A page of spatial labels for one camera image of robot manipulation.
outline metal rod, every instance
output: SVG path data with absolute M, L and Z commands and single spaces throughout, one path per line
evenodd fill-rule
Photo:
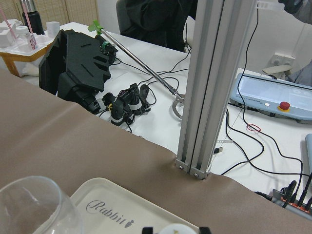
M 119 41 L 117 41 L 114 37 L 112 37 L 108 32 L 104 29 L 101 29 L 101 33 L 104 34 L 108 39 L 110 39 L 115 45 L 117 45 L 120 49 L 123 50 L 130 58 L 132 58 L 137 64 L 143 67 L 148 73 L 150 73 L 155 79 L 157 79 L 161 84 L 163 84 L 170 93 L 175 96 L 178 96 L 180 99 L 184 100 L 184 98 L 179 94 L 179 92 L 164 81 L 156 72 L 154 72 L 149 66 L 147 66 L 144 62 L 142 62 L 138 57 L 136 57 L 131 51 L 129 51 L 126 47 L 124 47 Z

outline person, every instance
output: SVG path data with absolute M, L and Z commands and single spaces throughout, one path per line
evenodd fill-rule
M 126 0 L 131 26 L 120 34 L 184 51 L 184 23 L 196 9 L 197 0 Z
M 278 0 L 284 10 L 303 23 L 312 24 L 312 0 Z M 312 86 L 312 60 L 299 71 L 286 77 L 287 81 Z

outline glass cup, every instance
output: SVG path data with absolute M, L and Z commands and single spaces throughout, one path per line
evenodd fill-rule
M 0 189 L 0 234 L 83 234 L 80 213 L 49 178 L 29 176 Z

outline red emergency stop button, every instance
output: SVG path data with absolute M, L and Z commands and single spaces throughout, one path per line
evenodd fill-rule
M 279 104 L 278 109 L 280 111 L 287 112 L 289 111 L 290 106 L 291 105 L 288 102 L 283 101 Z

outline black jacket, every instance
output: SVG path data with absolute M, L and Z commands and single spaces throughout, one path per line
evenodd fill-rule
M 126 0 L 126 8 L 132 25 L 122 35 L 184 50 L 184 23 L 195 19 L 197 0 Z

